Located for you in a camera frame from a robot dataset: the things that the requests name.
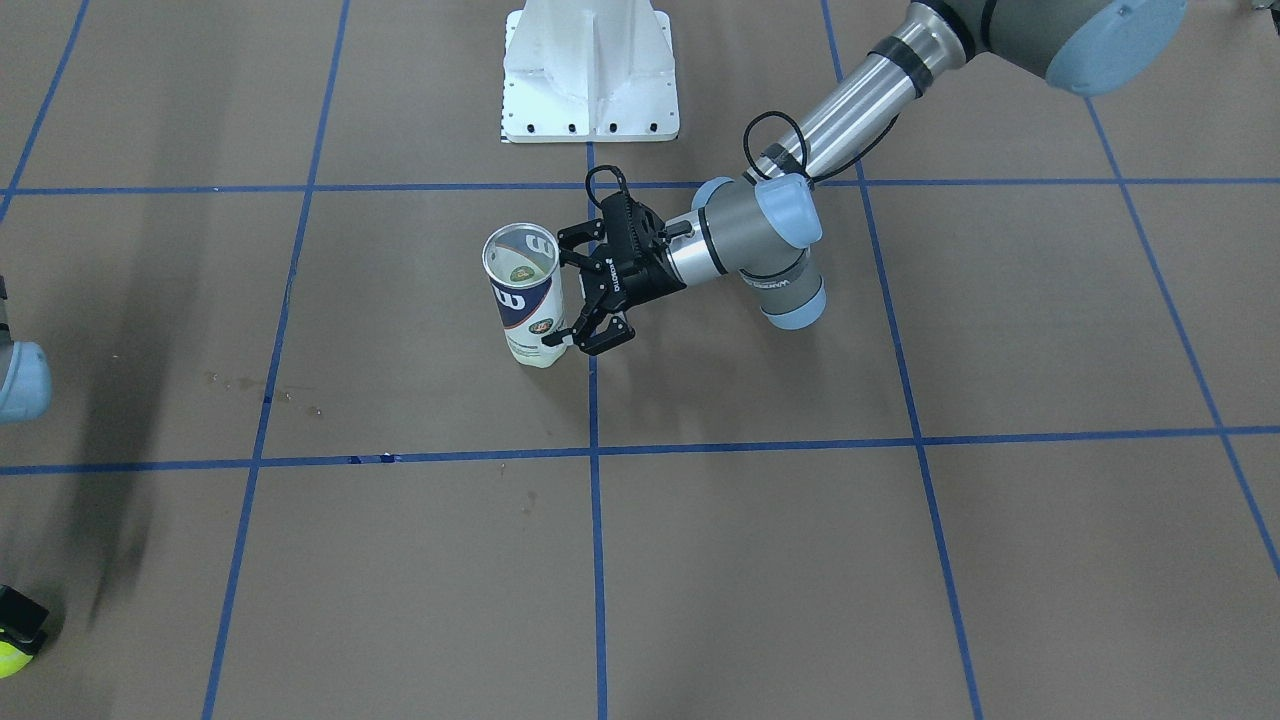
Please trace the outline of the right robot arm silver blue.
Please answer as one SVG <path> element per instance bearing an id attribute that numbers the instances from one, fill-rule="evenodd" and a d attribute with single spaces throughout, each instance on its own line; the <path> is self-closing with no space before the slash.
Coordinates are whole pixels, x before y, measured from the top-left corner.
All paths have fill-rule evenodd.
<path id="1" fill-rule="evenodd" d="M 13 337 L 1 282 L 1 424 L 17 424 L 44 415 L 52 398 L 52 382 L 44 350 Z M 26 667 L 49 638 L 45 623 L 50 611 L 19 589 L 1 587 L 1 676 Z"/>

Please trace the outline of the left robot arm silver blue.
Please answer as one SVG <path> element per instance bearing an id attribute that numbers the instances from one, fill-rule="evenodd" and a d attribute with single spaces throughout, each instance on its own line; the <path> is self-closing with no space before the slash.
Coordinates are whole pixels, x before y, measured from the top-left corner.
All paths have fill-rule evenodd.
<path id="1" fill-rule="evenodd" d="M 992 55 L 1096 97 L 1149 67 L 1185 14 L 1184 1 L 910 3 L 902 24 L 826 99 L 803 119 L 778 111 L 786 133 L 746 150 L 741 174 L 705 182 L 685 214 L 658 214 L 618 167 L 594 167 L 584 188 L 599 218 L 557 234 L 561 264 L 579 272 L 582 307 L 540 342 L 596 356 L 634 338 L 631 309 L 728 274 L 772 325 L 812 325 L 827 305 L 813 258 L 823 234 L 817 186 L 859 164 L 942 74 Z"/>

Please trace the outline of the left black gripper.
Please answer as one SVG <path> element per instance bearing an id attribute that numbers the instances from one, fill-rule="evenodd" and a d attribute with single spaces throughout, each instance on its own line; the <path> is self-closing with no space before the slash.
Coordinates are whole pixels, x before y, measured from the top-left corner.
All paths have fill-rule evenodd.
<path id="1" fill-rule="evenodd" d="M 563 228 L 556 241 L 558 266 L 603 274 L 607 306 L 585 302 L 571 327 L 541 338 L 547 348 L 570 343 L 593 357 L 617 348 L 636 337 L 627 306 L 687 288 L 668 258 L 666 224 L 649 206 L 626 193 L 612 193 L 602 201 L 602 219 Z"/>

